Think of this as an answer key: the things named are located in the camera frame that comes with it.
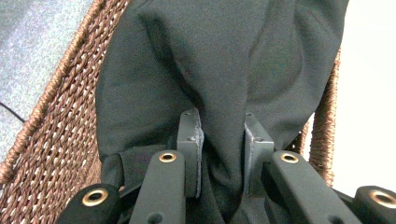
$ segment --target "gray floor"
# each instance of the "gray floor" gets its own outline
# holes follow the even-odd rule
[[[29,116],[92,0],[0,1],[0,102]],[[0,107],[0,161],[22,122]]]

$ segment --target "gold circular fastener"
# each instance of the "gold circular fastener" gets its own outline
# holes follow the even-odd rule
[[[161,154],[160,156],[160,161],[161,162],[172,162],[175,161],[177,158],[176,154],[171,153],[171,152],[165,152]]]
[[[370,198],[387,208],[396,209],[396,198],[383,191],[373,189],[370,191]]]
[[[108,196],[108,191],[106,189],[92,189],[84,195],[82,198],[82,204],[85,206],[96,206],[105,201]]]
[[[297,163],[298,158],[289,154],[289,153],[283,153],[280,156],[280,159],[282,159],[282,161],[288,162],[288,163]]]

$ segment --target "wicker weave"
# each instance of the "wicker weave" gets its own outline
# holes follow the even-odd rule
[[[0,223],[53,223],[71,197],[85,186],[99,182],[94,91],[106,47],[128,2],[94,0],[44,94],[0,165],[0,185],[4,189]],[[320,130],[316,134],[333,137],[328,133],[333,129],[323,131],[320,127],[333,122],[334,103],[333,96],[323,98],[317,113],[317,120],[323,121],[314,125]],[[302,132],[294,145],[302,148],[305,135],[306,131]],[[311,163],[325,174],[330,172],[332,149],[320,143],[331,147],[333,143],[330,137],[325,141],[317,139],[319,143],[312,144]]]

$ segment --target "dark fabric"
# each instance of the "dark fabric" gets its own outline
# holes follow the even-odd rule
[[[245,113],[276,148],[292,141],[318,106],[346,8],[347,0],[133,1],[96,91],[101,160],[166,145],[181,112],[197,107],[202,194],[188,199],[187,222],[230,222],[241,203]]]

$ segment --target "white surface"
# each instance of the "white surface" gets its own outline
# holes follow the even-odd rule
[[[396,1],[349,1],[342,43],[334,188],[396,192]]]

